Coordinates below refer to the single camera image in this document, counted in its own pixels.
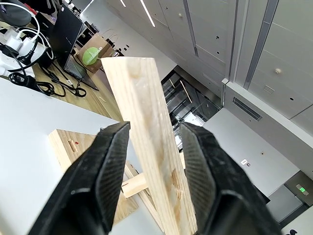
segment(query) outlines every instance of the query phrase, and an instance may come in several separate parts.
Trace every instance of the ceiling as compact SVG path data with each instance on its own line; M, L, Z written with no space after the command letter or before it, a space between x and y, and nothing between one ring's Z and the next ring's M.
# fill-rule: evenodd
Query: ceiling
M123 0L126 7L120 0L106 2L219 97L222 79L229 78L313 135L313 2Z
M155 47L221 97L229 74L235 2L107 0L110 9Z

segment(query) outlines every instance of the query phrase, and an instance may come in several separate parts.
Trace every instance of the white table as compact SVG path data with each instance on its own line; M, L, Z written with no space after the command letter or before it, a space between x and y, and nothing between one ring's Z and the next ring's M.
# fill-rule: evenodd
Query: white table
M0 79L0 230L27 234L62 172L48 134L63 129L96 134L115 120ZM127 159L141 171L129 145ZM111 235L160 235L137 197L139 209L114 226Z

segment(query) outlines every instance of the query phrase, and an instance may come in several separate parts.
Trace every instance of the pine wood board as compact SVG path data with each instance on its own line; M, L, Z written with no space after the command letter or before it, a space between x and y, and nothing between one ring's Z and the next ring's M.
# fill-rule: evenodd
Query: pine wood board
M65 172L69 166L92 144L95 136L77 132L54 130L49 134L49 140L61 169ZM120 193L116 207L114 224L118 223L135 210L138 204L133 198L125 198Z
M103 68L167 235L197 231L187 179L153 58L103 58Z

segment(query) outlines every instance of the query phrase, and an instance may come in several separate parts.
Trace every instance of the laptop keyboard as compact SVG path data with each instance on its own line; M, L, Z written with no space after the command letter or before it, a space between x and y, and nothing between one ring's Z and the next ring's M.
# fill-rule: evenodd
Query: laptop keyboard
M65 69L77 76L78 78L82 78L85 74L85 70L76 64L76 61L72 61L71 58L68 60Z

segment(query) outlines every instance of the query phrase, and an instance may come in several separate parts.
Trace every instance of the green round object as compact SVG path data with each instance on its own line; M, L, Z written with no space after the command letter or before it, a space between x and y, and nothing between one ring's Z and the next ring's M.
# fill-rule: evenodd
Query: green round object
M99 55L99 50L95 47L88 48L83 54L83 63L85 65L92 65L96 63Z

